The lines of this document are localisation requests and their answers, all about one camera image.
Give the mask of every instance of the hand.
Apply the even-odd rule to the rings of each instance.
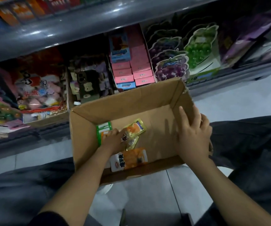
[[[196,106],[193,106],[193,109],[194,120],[190,125],[183,107],[179,107],[182,125],[175,142],[177,153],[191,169],[210,160],[209,143],[212,134],[208,118],[201,114]]]
[[[113,129],[108,132],[107,135],[102,137],[102,144],[100,149],[107,151],[112,155],[125,151],[128,141],[122,142],[122,136],[125,134],[126,128],[122,129],[120,132],[118,129]]]

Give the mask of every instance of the forearm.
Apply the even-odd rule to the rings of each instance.
[[[70,226],[84,224],[99,187],[110,153],[98,149],[96,153],[60,188],[41,210],[60,214]]]
[[[270,225],[271,215],[231,182],[208,160],[193,168],[228,225]]]

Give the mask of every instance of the white tile floor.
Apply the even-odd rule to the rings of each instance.
[[[271,115],[271,76],[214,91],[200,98],[194,98],[195,103],[211,122]],[[64,139],[0,159],[0,173],[71,157],[71,152],[71,141]],[[226,175],[230,173],[226,168],[222,170]],[[118,225],[123,208],[130,219],[129,225],[173,225],[180,218],[179,209],[182,213],[191,213],[196,222],[211,202],[193,172],[180,166],[115,183],[108,194],[96,195],[90,213],[102,225]]]

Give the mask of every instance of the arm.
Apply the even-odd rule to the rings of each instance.
[[[121,143],[125,129],[117,129],[103,136],[103,144],[94,155],[59,189],[55,196],[41,209],[61,215],[69,226],[82,226],[87,217],[104,167],[111,157],[126,147]]]
[[[192,125],[182,107],[179,113],[182,127],[176,149],[184,162],[201,181],[228,225],[271,226],[271,215],[231,182],[209,159],[212,127],[207,117],[194,106]]]

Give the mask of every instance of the black sleeve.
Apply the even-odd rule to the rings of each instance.
[[[34,217],[28,226],[69,226],[58,213],[43,212]]]

